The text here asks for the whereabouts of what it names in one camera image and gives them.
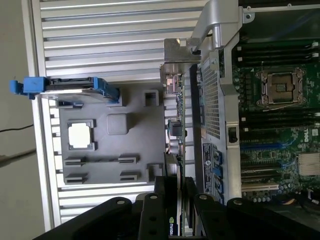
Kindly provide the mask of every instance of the heatsink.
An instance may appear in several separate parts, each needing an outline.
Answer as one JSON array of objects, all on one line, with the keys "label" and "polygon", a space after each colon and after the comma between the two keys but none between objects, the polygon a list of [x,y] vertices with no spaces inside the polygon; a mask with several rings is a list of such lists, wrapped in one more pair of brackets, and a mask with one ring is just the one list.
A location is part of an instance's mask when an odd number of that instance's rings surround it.
[{"label": "heatsink", "polygon": [[298,166],[301,176],[320,175],[320,153],[300,153]]}]

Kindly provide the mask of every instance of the green circuit board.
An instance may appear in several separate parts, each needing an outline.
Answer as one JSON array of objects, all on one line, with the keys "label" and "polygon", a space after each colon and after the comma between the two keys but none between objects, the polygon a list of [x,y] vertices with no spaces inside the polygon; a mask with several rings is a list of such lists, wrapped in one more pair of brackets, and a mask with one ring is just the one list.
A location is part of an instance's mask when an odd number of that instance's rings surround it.
[{"label": "green circuit board", "polygon": [[[281,46],[290,46],[297,44],[296,42],[280,42],[273,45],[281,48]],[[300,42],[299,44],[310,45],[312,42]],[[257,47],[266,47],[263,44],[257,44]],[[288,104],[282,106],[278,111],[295,111],[291,116],[290,127],[273,127],[274,122],[264,122],[261,125],[270,124],[270,127],[251,131],[243,128],[240,131],[240,153],[241,153],[241,171],[246,166],[260,165],[278,165],[273,171],[271,178],[257,178],[246,181],[242,178],[242,184],[278,184],[278,189],[242,192],[244,198],[254,202],[269,202],[274,195],[287,194],[303,189],[320,188],[320,175],[301,175],[299,173],[299,154],[320,153],[320,125],[300,126],[304,119],[304,111],[309,109],[320,109],[320,62],[316,61],[303,64],[280,64],[280,65],[261,65],[250,66],[250,62],[245,64],[233,65],[233,84],[239,93],[239,115],[250,116],[251,114],[260,113],[267,114],[273,109],[268,109],[259,104],[262,99],[263,85],[260,75],[263,71],[274,71],[277,69],[299,69],[303,77],[301,78],[301,92],[303,94],[303,102],[299,104]],[[255,172],[254,168],[250,168],[250,173]]]}]

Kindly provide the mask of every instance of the sticker label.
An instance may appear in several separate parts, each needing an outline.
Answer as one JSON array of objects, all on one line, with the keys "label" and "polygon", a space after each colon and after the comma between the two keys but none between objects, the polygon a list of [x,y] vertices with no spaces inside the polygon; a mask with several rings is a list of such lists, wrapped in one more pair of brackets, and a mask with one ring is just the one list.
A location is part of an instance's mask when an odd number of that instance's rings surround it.
[{"label": "sticker label", "polygon": [[318,136],[319,135],[319,131],[318,129],[312,129],[312,136]]},{"label": "sticker label", "polygon": [[204,192],[214,195],[214,175],[211,143],[202,144],[203,148],[203,186]]}]

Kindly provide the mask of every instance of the black cable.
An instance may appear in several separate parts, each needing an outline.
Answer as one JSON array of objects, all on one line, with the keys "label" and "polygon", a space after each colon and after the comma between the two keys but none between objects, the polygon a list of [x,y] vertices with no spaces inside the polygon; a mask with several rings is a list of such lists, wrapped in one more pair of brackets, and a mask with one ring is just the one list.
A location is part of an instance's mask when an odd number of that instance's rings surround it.
[{"label": "black cable", "polygon": [[24,127],[20,127],[20,128],[8,128],[8,129],[3,129],[3,130],[0,130],[0,133],[9,132],[9,131],[20,131],[20,130],[24,130],[24,129],[31,128],[31,127],[33,127],[33,126],[34,126],[34,125],[31,124],[31,125],[24,126]]},{"label": "black cable", "polygon": [[31,150],[20,152],[15,155],[11,155],[11,156],[0,156],[0,168],[4,167],[6,165],[9,165],[13,162],[19,161],[21,159],[30,157],[36,153],[37,153],[36,149],[31,149]]}]

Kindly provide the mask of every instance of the dell logo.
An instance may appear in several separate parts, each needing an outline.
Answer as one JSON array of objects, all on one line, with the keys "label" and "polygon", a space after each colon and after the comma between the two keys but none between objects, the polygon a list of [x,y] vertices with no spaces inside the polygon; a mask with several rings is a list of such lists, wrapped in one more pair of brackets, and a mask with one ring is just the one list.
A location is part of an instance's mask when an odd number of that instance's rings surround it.
[{"label": "dell logo", "polygon": [[304,130],[304,142],[309,142],[309,129]]}]

